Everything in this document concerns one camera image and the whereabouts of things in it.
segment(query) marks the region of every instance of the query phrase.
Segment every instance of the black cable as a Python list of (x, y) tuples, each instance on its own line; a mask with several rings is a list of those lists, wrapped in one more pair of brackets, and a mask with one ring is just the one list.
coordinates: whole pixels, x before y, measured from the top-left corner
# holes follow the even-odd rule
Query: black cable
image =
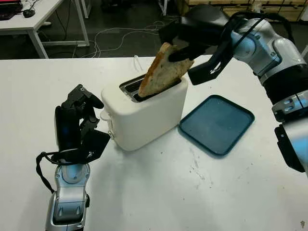
[(243, 34), (243, 36), (236, 42), (236, 44), (232, 47), (232, 52), (238, 47), (238, 45), (244, 40), (245, 37), (264, 19), (264, 17), (261, 17), (255, 24), (253, 24), (249, 30)]
[(39, 0), (35, 0), (33, 3), (32, 3), (32, 5), (30, 6), (30, 8), (29, 8), (29, 10), (31, 10), (31, 9), (34, 9), (33, 7), (34, 7), (34, 4), (35, 3), (37, 3)]
[(68, 28), (69, 19), (70, 19), (70, 16), (71, 16), (71, 4), (72, 4), (72, 0), (69, 0), (68, 17), (67, 17), (66, 26), (65, 26), (65, 37), (64, 37), (63, 40), (66, 40), (66, 36), (67, 36), (67, 28)]
[(42, 161), (42, 159), (45, 157), (52, 164), (62, 165), (62, 166), (74, 165), (76, 163), (61, 163), (61, 162), (53, 161), (48, 157), (49, 155), (62, 155), (62, 153), (59, 153), (59, 152), (53, 152), (53, 153), (41, 152), (41, 154), (39, 154), (36, 158), (36, 163), (37, 163), (36, 171), (37, 171), (37, 174), (40, 176), (42, 182), (45, 184), (45, 186), (50, 190), (51, 193), (54, 193), (55, 190), (52, 188), (49, 181), (43, 176), (42, 169), (40, 168), (40, 162)]
[(285, 19), (283, 16), (277, 14), (277, 13), (255, 13), (255, 12), (236, 12), (234, 13), (229, 21), (227, 22), (227, 24), (225, 25), (225, 27), (229, 26), (229, 24), (232, 23), (232, 20), (235, 19), (235, 18), (238, 18), (238, 16), (240, 15), (243, 15), (245, 17), (248, 17), (249, 19), (251, 18), (263, 18), (263, 19), (272, 19), (272, 20), (278, 20), (280, 22), (282, 22), (285, 30), (287, 31), (288, 33), (288, 38), (289, 40), (295, 44), (295, 40), (293, 38), (293, 35), (292, 35), (292, 29), (291, 29), (291, 24), (290, 22)]
[(61, 24), (61, 27), (62, 27), (63, 31), (64, 31), (64, 32), (65, 32), (65, 34), (66, 34), (65, 27), (64, 27), (64, 25), (62, 24), (62, 21), (61, 21), (61, 19), (60, 19), (59, 15), (58, 15), (58, 11), (57, 11), (57, 10), (56, 10), (56, 16), (57, 16), (57, 18), (58, 18), (58, 20), (59, 20), (59, 23)]
[(72, 1), (69, 0), (69, 4), (68, 4), (68, 16), (67, 16), (67, 21), (66, 21), (66, 24), (65, 24), (65, 27), (59, 17), (59, 14), (58, 14), (58, 11), (56, 10), (56, 15), (57, 15), (57, 18), (61, 24), (61, 27), (64, 31), (64, 38), (62, 39), (62, 41), (66, 40), (66, 37), (67, 37), (67, 28), (68, 28), (68, 23), (69, 23), (69, 20), (70, 20), (70, 15), (71, 15), (71, 4), (72, 4)]

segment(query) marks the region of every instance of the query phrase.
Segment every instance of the table surface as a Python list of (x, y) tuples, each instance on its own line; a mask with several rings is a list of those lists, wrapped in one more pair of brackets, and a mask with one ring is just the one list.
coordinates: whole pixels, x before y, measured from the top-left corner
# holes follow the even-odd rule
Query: table surface
[[(38, 29), (38, 27), (51, 15), (51, 13), (62, 3), (63, 0), (39, 0), (34, 5), (35, 15), (30, 18), (25, 18), (23, 14), (15, 15), (9, 20), (0, 21), (1, 31), (12, 30), (31, 30)], [(23, 2), (23, 10), (30, 8), (29, 2)]]
[[(199, 57), (196, 64), (208, 58)], [(100, 96), (108, 82), (139, 76), (152, 60), (140, 58), (143, 71), (135, 69), (133, 58), (0, 61), (2, 230), (44, 230), (50, 192), (35, 172), (35, 158), (57, 150), (54, 109), (67, 93), (82, 83)], [(308, 220), (308, 180), (280, 154), (277, 122), (257, 77), (233, 59), (217, 80), (189, 84), (182, 116), (212, 94), (256, 117), (232, 151), (214, 158), (176, 128), (133, 152), (109, 141), (90, 164), (85, 230), (308, 230), (301, 227)], [(98, 129), (107, 131), (107, 124), (101, 121)], [(55, 165), (42, 161), (42, 169), (55, 188)]]

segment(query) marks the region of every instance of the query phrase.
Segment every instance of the white cable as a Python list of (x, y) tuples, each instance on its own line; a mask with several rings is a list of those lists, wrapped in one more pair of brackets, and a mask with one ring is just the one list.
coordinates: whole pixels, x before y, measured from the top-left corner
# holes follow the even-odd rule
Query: white cable
[[(90, 41), (90, 42), (93, 42), (94, 43), (94, 48), (95, 48), (95, 52), (91, 52), (89, 54), (86, 54), (86, 55), (83, 55), (81, 56), (81, 58), (85, 58), (89, 55), (92, 55), (93, 56), (91, 58), (94, 58), (98, 52), (99, 52), (99, 55), (98, 57), (101, 56), (101, 53), (103, 51), (115, 51), (115, 50), (118, 50), (121, 48), (121, 46), (123, 45), (123, 42), (124, 42), (124, 38), (127, 36), (127, 35), (130, 35), (130, 34), (133, 34), (133, 33), (145, 33), (145, 34), (152, 34), (152, 35), (158, 35), (156, 33), (154, 33), (155, 31), (158, 31), (159, 30), (159, 27), (162, 27), (162, 26), (165, 26), (165, 23), (163, 21), (155, 21), (152, 25), (148, 25), (146, 26), (145, 28), (126, 28), (126, 27), (114, 27), (114, 28), (108, 28), (108, 29), (105, 29), (105, 30), (102, 30), (102, 31), (99, 31), (98, 33), (96, 33), (96, 35), (94, 36), (94, 41)], [(101, 34), (101, 33), (104, 33), (106, 31), (110, 31), (110, 30), (133, 30), (132, 32), (128, 32), (126, 33), (122, 39), (121, 39), (121, 43), (119, 46), (117, 46), (116, 48), (113, 48), (113, 49), (106, 49), (106, 50), (101, 50), (100, 47), (98, 46), (98, 43), (96, 41), (97, 37)]]
[[(132, 31), (132, 32), (129, 32), (129, 33), (125, 34), (125, 35), (122, 37), (122, 40), (121, 40), (120, 45), (117, 46), (116, 48), (106, 49), (106, 50), (99, 50), (99, 51), (116, 51), (116, 50), (118, 50), (119, 48), (121, 48), (121, 46), (122, 46), (122, 44), (123, 44), (123, 42), (124, 42), (124, 38), (125, 38), (127, 35), (134, 34), (134, 33), (144, 33), (144, 34), (158, 35), (158, 34), (146, 32), (146, 31)], [(88, 56), (88, 55), (91, 55), (91, 54), (94, 54), (94, 53), (95, 53), (95, 52), (86, 54), (86, 55), (82, 56), (81, 58), (84, 58), (85, 56)]]
[(139, 57), (138, 57), (137, 55), (134, 55), (134, 67), (135, 67), (136, 71), (139, 71), (139, 70), (137, 69), (137, 67), (136, 67), (136, 61), (137, 61), (137, 63), (139, 64), (139, 67), (140, 67), (141, 71), (143, 71), (143, 68), (142, 68), (142, 66), (141, 66), (141, 64), (140, 64), (140, 62), (139, 62)]

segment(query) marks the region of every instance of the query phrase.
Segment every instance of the computer mouse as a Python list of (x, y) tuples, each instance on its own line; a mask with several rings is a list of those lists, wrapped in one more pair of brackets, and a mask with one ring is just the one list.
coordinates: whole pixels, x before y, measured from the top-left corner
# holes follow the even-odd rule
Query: computer mouse
[(30, 18), (30, 17), (32, 17), (33, 15), (35, 15), (35, 10), (24, 10), (23, 11), (23, 15), (24, 15), (24, 17), (25, 18)]

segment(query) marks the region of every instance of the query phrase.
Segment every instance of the floor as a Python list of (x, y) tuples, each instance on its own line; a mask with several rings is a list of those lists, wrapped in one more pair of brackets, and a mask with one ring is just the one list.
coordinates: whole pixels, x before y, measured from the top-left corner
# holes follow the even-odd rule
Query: floor
[[(129, 29), (112, 29), (98, 32), (113, 27), (122, 28), (145, 28), (156, 29), (162, 25), (170, 23), (176, 19), (176, 7), (172, 1), (169, 2), (168, 15), (162, 16), (162, 12), (155, 0), (132, 0), (130, 6), (116, 8), (112, 12), (102, 12), (100, 5), (101, 0), (91, 0), (92, 11), (89, 19), (85, 19), (88, 36), (92, 41), (90, 47), (76, 46), (58, 46), (47, 47), (46, 52), (50, 58), (80, 58), (80, 57), (130, 57), (154, 56), (160, 48), (160, 39), (156, 31), (140, 33)], [(68, 15), (69, 23), (67, 26), (67, 40), (82, 39), (80, 25), (74, 4), (66, 0), (57, 10), (59, 19), (64, 28), (66, 27)], [(49, 21), (52, 26), (41, 28), (39, 36), (42, 41), (62, 40), (65, 33), (61, 23), (54, 13)], [(273, 25), (275, 30), (282, 36), (285, 36), (283, 26), (280, 24)], [(292, 24), (293, 35), (296, 45), (300, 51), (308, 43), (308, 26), (298, 23)], [(112, 50), (95, 52), (94, 39), (100, 50)], [(38, 55), (26, 35), (19, 36), (0, 36), (0, 59), (35, 59)], [(210, 49), (207, 53), (212, 53), (215, 48)]]

